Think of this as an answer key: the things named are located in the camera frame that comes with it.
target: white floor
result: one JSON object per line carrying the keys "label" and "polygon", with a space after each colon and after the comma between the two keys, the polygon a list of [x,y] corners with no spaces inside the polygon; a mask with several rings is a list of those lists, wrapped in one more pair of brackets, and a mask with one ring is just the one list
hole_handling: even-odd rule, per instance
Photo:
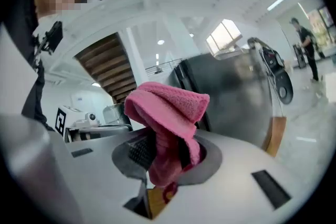
{"label": "white floor", "polygon": [[[330,59],[318,62],[319,76],[336,72]],[[276,159],[303,184],[316,184],[327,169],[336,146],[336,104],[325,95],[325,83],[311,84],[309,66],[290,74],[294,98],[279,106],[274,93],[274,114],[287,117],[286,130]]]}

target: black bag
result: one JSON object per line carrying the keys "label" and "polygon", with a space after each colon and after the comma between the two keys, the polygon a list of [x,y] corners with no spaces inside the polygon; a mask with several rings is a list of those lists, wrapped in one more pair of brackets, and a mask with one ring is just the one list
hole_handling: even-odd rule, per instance
{"label": "black bag", "polygon": [[311,42],[313,43],[313,46],[315,47],[316,52],[318,53],[318,55],[320,56],[321,59],[325,59],[326,57],[325,57],[323,51],[321,50],[321,48],[317,44],[316,37],[314,36],[314,34],[310,30],[307,29],[307,31],[309,32]]}

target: window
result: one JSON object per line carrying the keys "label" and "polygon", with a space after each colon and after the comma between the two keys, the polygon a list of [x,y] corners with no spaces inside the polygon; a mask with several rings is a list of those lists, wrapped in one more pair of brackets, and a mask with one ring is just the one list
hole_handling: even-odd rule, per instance
{"label": "window", "polygon": [[248,50],[248,49],[250,49],[250,46],[248,44],[245,44],[245,45],[242,45],[241,48]]}
{"label": "window", "polygon": [[241,38],[242,34],[236,24],[231,20],[224,19],[206,39],[206,42],[212,54],[216,54],[234,45]]}

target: metal railing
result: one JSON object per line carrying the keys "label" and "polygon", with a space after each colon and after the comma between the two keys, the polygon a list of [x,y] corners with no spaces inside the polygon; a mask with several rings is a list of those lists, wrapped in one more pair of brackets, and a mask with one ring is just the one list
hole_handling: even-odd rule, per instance
{"label": "metal railing", "polygon": [[169,62],[164,62],[158,66],[148,67],[146,68],[147,76],[150,77],[154,74],[159,74],[163,72],[171,72],[175,67],[179,65],[182,59],[176,59]]}

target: black slot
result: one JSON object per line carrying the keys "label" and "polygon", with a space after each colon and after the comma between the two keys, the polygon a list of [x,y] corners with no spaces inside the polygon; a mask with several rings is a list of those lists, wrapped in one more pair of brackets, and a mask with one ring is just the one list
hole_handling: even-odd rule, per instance
{"label": "black slot", "polygon": [[88,154],[90,152],[93,152],[93,150],[90,149],[90,148],[83,148],[82,150],[73,151],[73,152],[71,152],[71,154],[74,158],[76,158],[76,157]]}
{"label": "black slot", "polygon": [[178,138],[179,139],[179,149],[178,149],[178,156],[180,157],[181,160],[181,167],[184,169],[186,166],[188,166],[191,161],[190,161],[190,153],[189,153],[189,148],[187,144],[185,143],[183,138]]}
{"label": "black slot", "polygon": [[278,209],[290,200],[290,195],[275,181],[265,170],[252,173],[253,178],[259,184],[274,209]]}
{"label": "black slot", "polygon": [[129,143],[128,157],[147,171],[156,157],[155,141],[155,135],[148,135]]}

